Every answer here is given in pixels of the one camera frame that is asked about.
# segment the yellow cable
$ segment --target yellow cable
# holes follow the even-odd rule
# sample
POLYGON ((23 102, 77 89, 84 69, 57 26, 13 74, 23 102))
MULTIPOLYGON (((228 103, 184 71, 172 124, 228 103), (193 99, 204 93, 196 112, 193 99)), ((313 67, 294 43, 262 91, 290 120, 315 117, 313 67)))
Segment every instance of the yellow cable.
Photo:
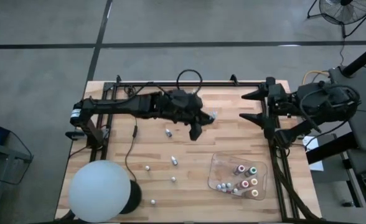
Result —
POLYGON ((308 72, 305 74, 305 76, 303 76, 302 85, 304 85, 304 84, 305 84, 306 77, 307 77, 307 75, 309 75, 310 73, 320 73, 320 74, 323 74, 323 75, 325 75, 325 76, 327 76, 327 77, 329 76, 328 72, 323 72, 323 71, 318 71, 318 70, 308 71, 308 72))

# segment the fan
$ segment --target fan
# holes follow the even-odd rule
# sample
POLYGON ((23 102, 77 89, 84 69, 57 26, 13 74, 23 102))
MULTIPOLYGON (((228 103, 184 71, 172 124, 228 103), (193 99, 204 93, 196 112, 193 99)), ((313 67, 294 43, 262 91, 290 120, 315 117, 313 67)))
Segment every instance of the fan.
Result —
POLYGON ((342 27, 342 36, 346 38, 353 34, 366 20, 366 0, 319 0, 320 14, 309 15, 315 0, 307 12, 307 18, 322 16, 332 24, 342 27), (346 34, 345 25, 362 20, 352 32, 346 34))

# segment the white sphere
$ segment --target white sphere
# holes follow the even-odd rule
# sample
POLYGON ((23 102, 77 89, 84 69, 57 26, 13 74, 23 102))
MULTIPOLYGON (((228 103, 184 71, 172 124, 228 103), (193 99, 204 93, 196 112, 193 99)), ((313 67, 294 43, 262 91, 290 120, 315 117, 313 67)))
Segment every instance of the white sphere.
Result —
POLYGON ((86 222, 105 222, 117 216, 128 202, 128 174, 111 161, 95 161, 73 177, 68 201, 71 211, 86 222))

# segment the fan guard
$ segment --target fan guard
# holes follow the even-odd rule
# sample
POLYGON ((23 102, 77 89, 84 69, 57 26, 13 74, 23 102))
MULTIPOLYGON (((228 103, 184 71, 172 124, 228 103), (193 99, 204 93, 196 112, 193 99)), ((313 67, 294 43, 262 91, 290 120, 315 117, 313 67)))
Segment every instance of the fan guard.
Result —
POLYGON ((348 25, 366 16, 366 0, 319 0, 320 13, 332 24, 348 25))

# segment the black lamp base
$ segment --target black lamp base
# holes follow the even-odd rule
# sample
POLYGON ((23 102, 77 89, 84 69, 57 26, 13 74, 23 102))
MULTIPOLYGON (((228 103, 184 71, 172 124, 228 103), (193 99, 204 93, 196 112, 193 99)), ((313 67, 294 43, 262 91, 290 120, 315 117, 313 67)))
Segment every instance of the black lamp base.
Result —
POLYGON ((141 202, 141 189, 138 183, 131 180, 131 195, 129 196, 128 203, 122 209, 120 214, 128 214, 133 212, 141 202))

